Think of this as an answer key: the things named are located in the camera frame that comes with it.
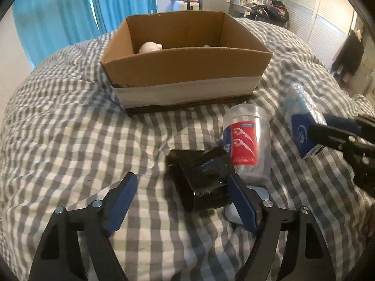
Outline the black pouch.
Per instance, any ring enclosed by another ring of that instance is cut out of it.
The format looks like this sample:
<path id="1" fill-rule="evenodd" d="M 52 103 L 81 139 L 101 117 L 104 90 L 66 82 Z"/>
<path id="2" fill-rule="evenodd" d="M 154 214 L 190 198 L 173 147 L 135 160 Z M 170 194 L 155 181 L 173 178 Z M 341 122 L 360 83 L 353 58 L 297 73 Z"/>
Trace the black pouch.
<path id="1" fill-rule="evenodd" d="M 185 211 L 206 211 L 231 203 L 227 180 L 234 167 L 223 148 L 171 150 L 166 165 Z"/>

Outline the white louvered wardrobe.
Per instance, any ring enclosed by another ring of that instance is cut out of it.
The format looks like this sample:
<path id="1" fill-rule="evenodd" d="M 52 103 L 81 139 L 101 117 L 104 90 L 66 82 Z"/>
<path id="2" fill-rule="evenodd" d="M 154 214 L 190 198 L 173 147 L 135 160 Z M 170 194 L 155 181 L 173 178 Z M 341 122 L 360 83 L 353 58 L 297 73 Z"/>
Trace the white louvered wardrobe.
<path id="1" fill-rule="evenodd" d="M 356 21 L 348 0 L 284 0 L 289 30 L 330 69 Z"/>

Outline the blue curtain left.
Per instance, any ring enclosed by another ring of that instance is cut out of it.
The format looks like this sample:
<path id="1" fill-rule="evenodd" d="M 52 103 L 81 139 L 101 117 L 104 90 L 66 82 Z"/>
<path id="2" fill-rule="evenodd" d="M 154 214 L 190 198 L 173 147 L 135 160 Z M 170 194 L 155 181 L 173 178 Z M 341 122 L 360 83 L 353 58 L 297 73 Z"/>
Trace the blue curtain left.
<path id="1" fill-rule="evenodd" d="M 16 0 L 12 6 L 32 67 L 59 49 L 116 30 L 130 15 L 156 10 L 156 0 Z"/>

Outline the white drawer cabinet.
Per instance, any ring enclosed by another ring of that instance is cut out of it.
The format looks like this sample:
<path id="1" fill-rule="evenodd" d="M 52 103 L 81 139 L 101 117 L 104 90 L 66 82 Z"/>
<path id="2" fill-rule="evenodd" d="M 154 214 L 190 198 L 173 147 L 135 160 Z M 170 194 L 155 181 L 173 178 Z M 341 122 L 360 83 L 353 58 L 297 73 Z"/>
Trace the white drawer cabinet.
<path id="1" fill-rule="evenodd" d="M 198 11 L 200 9 L 197 1 L 176 0 L 173 2 L 173 11 Z"/>

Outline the clear floss pick jar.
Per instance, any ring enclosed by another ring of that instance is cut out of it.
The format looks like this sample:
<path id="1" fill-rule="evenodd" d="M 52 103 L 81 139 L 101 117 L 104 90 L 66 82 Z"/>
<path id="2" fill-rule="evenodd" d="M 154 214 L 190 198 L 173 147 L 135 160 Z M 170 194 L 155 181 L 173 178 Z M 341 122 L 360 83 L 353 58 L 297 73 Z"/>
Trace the clear floss pick jar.
<path id="1" fill-rule="evenodd" d="M 224 115 L 222 147 L 247 185 L 266 186 L 271 178 L 270 118 L 254 104 L 239 104 Z"/>

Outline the grey checkered bed quilt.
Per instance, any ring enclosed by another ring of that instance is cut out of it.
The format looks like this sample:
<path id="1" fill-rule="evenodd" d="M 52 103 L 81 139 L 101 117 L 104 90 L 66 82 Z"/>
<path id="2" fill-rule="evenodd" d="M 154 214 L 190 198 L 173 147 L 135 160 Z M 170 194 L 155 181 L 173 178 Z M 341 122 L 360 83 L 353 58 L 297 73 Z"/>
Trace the grey checkered bed quilt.
<path id="1" fill-rule="evenodd" d="M 341 280 L 369 236 L 374 199 L 353 184 L 353 171 L 329 148 L 302 160 L 281 114 L 292 83 L 321 110 L 341 117 L 373 115 L 361 95 L 348 96 L 292 32 L 241 20 L 272 53 L 250 102 L 271 119 L 271 178 L 277 206 L 313 211 Z M 38 65 L 11 97 L 1 130 L 1 255 L 27 280 L 54 210 L 84 208 L 138 176 L 137 195 L 111 238 L 130 280 L 233 280 L 254 244 L 221 210 L 189 214 L 165 177 L 172 149 L 203 150 L 221 141 L 227 105 L 128 117 L 100 58 L 112 34 L 61 49 Z"/>

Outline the pile of dark clothes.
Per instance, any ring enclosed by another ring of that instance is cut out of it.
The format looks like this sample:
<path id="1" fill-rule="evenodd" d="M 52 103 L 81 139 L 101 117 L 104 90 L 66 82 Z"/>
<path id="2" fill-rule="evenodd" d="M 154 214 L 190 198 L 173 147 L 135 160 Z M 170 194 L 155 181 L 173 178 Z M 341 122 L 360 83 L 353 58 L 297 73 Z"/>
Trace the pile of dark clothes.
<path id="1" fill-rule="evenodd" d="M 278 0 L 271 0 L 269 4 L 253 6 L 248 16 L 250 20 L 270 23 L 285 29 L 290 27 L 289 12 L 286 6 Z"/>

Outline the grey mini fridge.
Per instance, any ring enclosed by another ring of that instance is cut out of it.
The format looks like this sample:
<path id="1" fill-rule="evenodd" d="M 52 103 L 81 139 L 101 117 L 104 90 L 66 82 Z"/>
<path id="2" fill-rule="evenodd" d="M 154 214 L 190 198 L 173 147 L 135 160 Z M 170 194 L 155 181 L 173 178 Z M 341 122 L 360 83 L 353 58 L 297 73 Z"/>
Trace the grey mini fridge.
<path id="1" fill-rule="evenodd" d="M 200 10 L 229 12 L 231 0 L 199 0 Z"/>

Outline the blue tissue pack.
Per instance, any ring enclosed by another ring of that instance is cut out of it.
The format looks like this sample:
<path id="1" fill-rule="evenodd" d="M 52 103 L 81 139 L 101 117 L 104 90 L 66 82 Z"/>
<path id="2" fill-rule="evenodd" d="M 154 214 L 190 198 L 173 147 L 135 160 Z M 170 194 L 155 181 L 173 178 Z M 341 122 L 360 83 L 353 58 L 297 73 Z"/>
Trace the blue tissue pack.
<path id="1" fill-rule="evenodd" d="M 300 157 L 306 159 L 317 155 L 323 149 L 323 145 L 311 140 L 308 129 L 311 125 L 326 125 L 327 122 L 303 85 L 298 83 L 290 85 L 281 112 Z"/>

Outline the hanging black garment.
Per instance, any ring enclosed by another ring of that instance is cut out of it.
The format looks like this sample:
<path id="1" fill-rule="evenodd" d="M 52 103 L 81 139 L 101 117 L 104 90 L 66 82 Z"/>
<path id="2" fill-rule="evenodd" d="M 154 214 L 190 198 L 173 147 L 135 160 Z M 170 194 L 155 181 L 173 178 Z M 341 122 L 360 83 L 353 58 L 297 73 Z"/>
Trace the hanging black garment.
<path id="1" fill-rule="evenodd" d="M 337 82 L 346 75 L 354 75 L 359 69 L 364 54 L 363 42 L 350 30 L 344 44 L 334 57 L 331 73 Z"/>

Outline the white earbud case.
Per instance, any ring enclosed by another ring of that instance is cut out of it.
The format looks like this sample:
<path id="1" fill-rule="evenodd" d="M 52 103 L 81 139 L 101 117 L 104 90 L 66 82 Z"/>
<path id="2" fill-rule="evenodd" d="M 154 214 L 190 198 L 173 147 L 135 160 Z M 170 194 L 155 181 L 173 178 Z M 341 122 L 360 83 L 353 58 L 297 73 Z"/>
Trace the white earbud case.
<path id="1" fill-rule="evenodd" d="M 259 205 L 259 199 L 261 201 L 264 200 L 270 200 L 270 194 L 269 192 L 260 186 L 253 186 L 253 185 L 247 185 L 247 189 L 249 191 L 253 191 L 254 195 L 257 194 L 257 198 L 255 200 L 255 204 L 252 204 L 250 207 L 253 211 L 255 211 L 255 206 Z M 240 214 L 238 213 L 238 210 L 234 203 L 227 205 L 223 210 L 224 217 L 231 223 L 237 224 L 237 225 L 244 225 L 244 222 L 242 221 Z"/>

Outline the brown cardboard box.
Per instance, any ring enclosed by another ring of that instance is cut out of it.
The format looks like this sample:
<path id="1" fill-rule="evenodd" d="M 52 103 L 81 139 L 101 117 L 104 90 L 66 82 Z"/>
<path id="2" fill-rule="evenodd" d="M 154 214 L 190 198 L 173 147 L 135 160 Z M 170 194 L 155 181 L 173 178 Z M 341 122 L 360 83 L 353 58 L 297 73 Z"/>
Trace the brown cardboard box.
<path id="1" fill-rule="evenodd" d="M 157 52 L 139 54 L 152 41 Z M 243 102 L 272 52 L 221 11 L 174 11 L 124 20 L 100 61 L 128 115 Z"/>

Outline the white plastic bottle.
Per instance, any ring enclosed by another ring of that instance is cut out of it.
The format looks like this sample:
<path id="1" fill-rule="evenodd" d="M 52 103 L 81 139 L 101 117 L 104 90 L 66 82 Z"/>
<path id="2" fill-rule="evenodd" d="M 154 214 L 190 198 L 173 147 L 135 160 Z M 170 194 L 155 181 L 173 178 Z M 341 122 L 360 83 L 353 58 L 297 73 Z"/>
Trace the white plastic bottle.
<path id="1" fill-rule="evenodd" d="M 145 54 L 145 53 L 151 53 L 151 52 L 157 52 L 163 49 L 163 46 L 161 44 L 148 41 L 144 43 L 140 49 L 139 49 L 139 54 Z"/>

